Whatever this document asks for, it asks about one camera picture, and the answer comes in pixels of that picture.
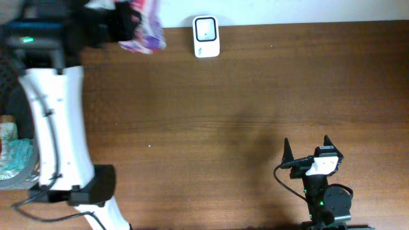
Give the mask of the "red purple tissue pack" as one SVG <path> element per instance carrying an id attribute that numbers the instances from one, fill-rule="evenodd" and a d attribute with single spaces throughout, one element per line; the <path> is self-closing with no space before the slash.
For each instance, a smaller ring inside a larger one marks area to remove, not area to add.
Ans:
<path id="1" fill-rule="evenodd" d="M 143 54 L 164 50 L 166 40 L 159 17 L 160 0 L 131 0 L 129 3 L 134 26 L 133 37 L 118 44 L 127 51 Z"/>

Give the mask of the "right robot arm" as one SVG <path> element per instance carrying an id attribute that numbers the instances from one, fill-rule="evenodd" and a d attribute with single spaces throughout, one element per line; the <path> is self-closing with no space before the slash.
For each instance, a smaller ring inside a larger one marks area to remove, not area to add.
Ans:
<path id="1" fill-rule="evenodd" d="M 368 225 L 348 225 L 353 190 L 342 184 L 328 182 L 328 177 L 338 171 L 343 158 L 343 154 L 325 135 L 323 144 L 315 148 L 313 155 L 295 159 L 289 140 L 285 138 L 282 160 L 274 170 L 274 178 L 307 203 L 310 220 L 301 223 L 301 229 L 371 229 Z M 292 180 L 301 179 L 304 193 L 299 194 L 285 185 L 277 176 L 278 169 L 289 169 Z"/>

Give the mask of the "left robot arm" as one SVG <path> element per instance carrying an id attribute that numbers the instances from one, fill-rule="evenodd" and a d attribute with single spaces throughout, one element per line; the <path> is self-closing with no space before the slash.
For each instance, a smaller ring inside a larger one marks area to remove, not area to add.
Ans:
<path id="1" fill-rule="evenodd" d="M 84 116 L 81 52 L 133 37 L 128 1 L 24 1 L 3 27 L 2 44 L 31 110 L 40 177 L 13 209 L 65 202 L 93 229 L 130 229 L 117 205 L 116 171 L 91 161 Z"/>

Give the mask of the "teal packet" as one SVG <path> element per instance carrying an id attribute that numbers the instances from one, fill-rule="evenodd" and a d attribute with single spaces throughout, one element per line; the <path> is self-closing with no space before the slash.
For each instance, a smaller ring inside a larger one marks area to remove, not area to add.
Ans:
<path id="1" fill-rule="evenodd" d="M 32 139 L 2 142 L 1 180 L 8 180 L 18 175 L 27 166 L 32 154 Z"/>

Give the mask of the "white tube with cork cap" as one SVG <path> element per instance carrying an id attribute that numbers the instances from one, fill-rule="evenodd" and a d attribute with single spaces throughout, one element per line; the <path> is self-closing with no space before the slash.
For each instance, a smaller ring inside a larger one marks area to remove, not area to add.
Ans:
<path id="1" fill-rule="evenodd" d="M 11 115 L 1 116 L 1 163 L 9 158 L 10 143 L 18 139 L 16 119 Z"/>

